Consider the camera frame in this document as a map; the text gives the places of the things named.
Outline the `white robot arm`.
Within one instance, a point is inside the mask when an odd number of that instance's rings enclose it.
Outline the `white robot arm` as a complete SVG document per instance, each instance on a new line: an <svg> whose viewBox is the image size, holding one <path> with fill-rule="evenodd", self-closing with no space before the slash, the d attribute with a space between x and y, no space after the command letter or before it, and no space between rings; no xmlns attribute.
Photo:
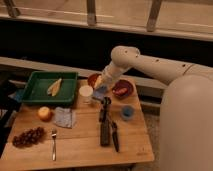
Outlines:
<svg viewBox="0 0 213 171"><path fill-rule="evenodd" d="M116 46L101 82L114 83L131 68L167 86L160 107L159 171L213 171L213 67Z"/></svg>

